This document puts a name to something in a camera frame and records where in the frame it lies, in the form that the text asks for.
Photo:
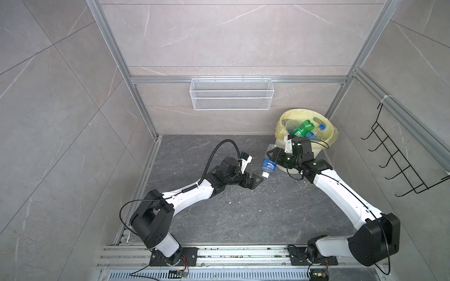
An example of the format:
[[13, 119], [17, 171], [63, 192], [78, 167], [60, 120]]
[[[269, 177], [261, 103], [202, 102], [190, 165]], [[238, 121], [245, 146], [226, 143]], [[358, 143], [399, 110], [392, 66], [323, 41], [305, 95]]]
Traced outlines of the green sprite bottle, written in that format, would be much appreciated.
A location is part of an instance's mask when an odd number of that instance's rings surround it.
[[309, 119], [307, 119], [293, 131], [293, 134], [297, 137], [306, 137], [306, 134], [314, 128], [315, 125]]

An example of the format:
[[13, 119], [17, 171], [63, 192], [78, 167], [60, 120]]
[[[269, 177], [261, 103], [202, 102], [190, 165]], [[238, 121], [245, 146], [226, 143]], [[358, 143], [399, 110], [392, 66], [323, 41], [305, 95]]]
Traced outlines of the clear bottle blue label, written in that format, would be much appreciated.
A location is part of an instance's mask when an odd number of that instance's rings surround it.
[[262, 168], [262, 177], [265, 178], [265, 179], [269, 178], [270, 174], [272, 174], [275, 171], [275, 168], [277, 166], [277, 164], [275, 162], [273, 162], [267, 156], [267, 153], [272, 151], [275, 148], [276, 148], [276, 144], [268, 145], [268, 148], [267, 148], [266, 153], [264, 155], [264, 160], [263, 160], [263, 163], [261, 165], [261, 168]]

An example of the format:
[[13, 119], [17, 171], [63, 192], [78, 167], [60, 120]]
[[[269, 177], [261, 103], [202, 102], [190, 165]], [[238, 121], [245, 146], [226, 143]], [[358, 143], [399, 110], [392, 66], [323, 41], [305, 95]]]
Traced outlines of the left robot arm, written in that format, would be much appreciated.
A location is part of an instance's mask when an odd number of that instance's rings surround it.
[[262, 176], [246, 172], [246, 159], [225, 158], [202, 178], [172, 192], [160, 193], [151, 190], [130, 218], [130, 226], [148, 249], [156, 250], [156, 257], [163, 257], [165, 263], [176, 265], [182, 258], [183, 248], [169, 232], [172, 219], [182, 210], [210, 199], [227, 186], [238, 185], [254, 190], [264, 181]]

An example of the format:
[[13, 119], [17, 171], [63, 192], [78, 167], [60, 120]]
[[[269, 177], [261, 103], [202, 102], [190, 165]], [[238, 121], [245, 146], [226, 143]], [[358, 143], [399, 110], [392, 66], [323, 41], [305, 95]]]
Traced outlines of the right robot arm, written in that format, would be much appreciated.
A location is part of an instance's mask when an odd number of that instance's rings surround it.
[[270, 145], [267, 158], [322, 190], [348, 217], [356, 232], [351, 236], [319, 236], [308, 241], [306, 256], [312, 263], [329, 257], [355, 258], [364, 266], [390, 259], [400, 249], [401, 222], [384, 214], [358, 195], [324, 159], [315, 159], [311, 140], [288, 135], [284, 148]]

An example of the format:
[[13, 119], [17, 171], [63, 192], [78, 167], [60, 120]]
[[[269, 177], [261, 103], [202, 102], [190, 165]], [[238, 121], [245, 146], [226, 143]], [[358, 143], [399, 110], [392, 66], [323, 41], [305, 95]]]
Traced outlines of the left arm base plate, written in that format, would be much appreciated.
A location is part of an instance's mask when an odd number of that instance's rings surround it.
[[172, 256], [166, 257], [161, 251], [152, 251], [150, 266], [195, 266], [198, 258], [198, 248], [181, 247]]

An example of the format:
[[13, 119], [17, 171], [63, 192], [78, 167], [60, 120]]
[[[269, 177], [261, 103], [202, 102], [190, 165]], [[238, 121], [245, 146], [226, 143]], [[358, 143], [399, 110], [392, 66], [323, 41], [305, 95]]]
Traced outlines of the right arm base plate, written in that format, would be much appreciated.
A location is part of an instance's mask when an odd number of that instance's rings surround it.
[[307, 266], [307, 265], [338, 265], [338, 260], [335, 256], [324, 257], [321, 256], [312, 246], [296, 246], [288, 245], [286, 247], [288, 256], [292, 266]]

